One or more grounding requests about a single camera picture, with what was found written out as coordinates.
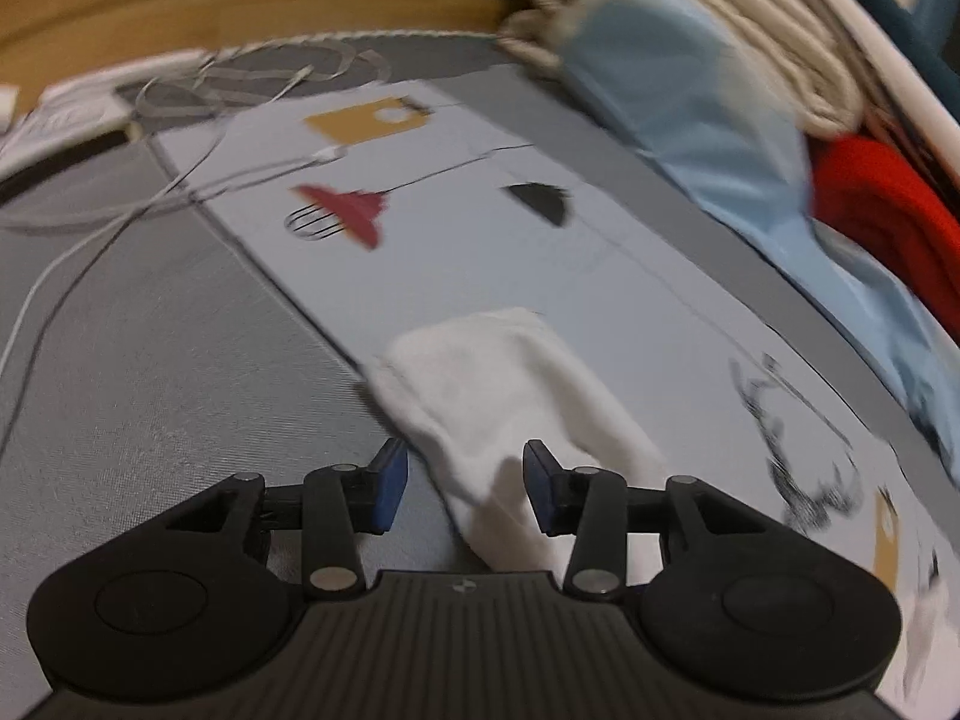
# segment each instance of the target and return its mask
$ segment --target white fabric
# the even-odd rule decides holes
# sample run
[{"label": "white fabric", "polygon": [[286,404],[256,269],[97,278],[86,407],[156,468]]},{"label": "white fabric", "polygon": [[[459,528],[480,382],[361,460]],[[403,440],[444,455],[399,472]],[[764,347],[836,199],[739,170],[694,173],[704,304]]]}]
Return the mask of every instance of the white fabric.
[{"label": "white fabric", "polygon": [[[559,60],[549,47],[555,18],[572,0],[532,0],[501,28],[503,47],[543,71]],[[832,34],[800,0],[698,0],[755,51],[757,62],[784,81],[798,126],[834,138],[858,129],[863,100],[839,58]]]},{"label": "white fabric", "polygon": [[954,175],[960,175],[960,124],[856,0],[827,0],[827,3],[851,31],[853,39],[877,69],[890,94],[923,134],[930,149]]},{"label": "white fabric", "polygon": [[[549,568],[573,536],[548,538],[523,488],[521,456],[540,439],[568,469],[603,466],[661,488],[659,451],[563,341],[527,309],[451,319],[401,336],[366,370],[377,402],[424,453],[467,544],[491,568]],[[661,569],[654,536],[630,536],[628,578]]]}]

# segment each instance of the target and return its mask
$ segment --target black line drawing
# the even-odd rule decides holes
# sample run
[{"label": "black line drawing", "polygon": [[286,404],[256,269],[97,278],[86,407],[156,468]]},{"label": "black line drawing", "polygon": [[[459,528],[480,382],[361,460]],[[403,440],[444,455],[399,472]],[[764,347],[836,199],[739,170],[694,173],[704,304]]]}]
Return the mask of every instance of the black line drawing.
[{"label": "black line drawing", "polygon": [[[737,360],[731,359],[730,367],[733,386],[740,395],[744,407],[757,423],[760,437],[770,452],[767,458],[767,470],[770,472],[776,491],[786,504],[782,517],[784,525],[806,535],[810,531],[826,531],[832,525],[831,512],[848,518],[859,512],[863,505],[863,488],[860,483],[860,472],[851,457],[851,445],[847,437],[819,410],[816,410],[794,386],[782,378],[776,360],[769,355],[763,356],[765,375],[760,379],[747,379],[744,382]],[[800,403],[812,410],[843,442],[846,447],[847,462],[853,468],[853,478],[850,483],[844,482],[839,466],[834,463],[833,479],[830,482],[818,483],[813,493],[807,493],[800,488],[794,479],[793,469],[784,454],[781,443],[784,436],[784,422],[778,416],[770,415],[760,402],[765,391],[777,388],[784,389],[800,400]]]},{"label": "black line drawing", "polygon": [[330,211],[325,211],[325,209],[316,205],[304,205],[304,207],[298,208],[291,215],[288,215],[283,222],[283,226],[298,238],[306,238],[308,241],[321,241],[342,232],[344,229],[340,220],[328,223],[327,220],[330,218],[335,218]]}]

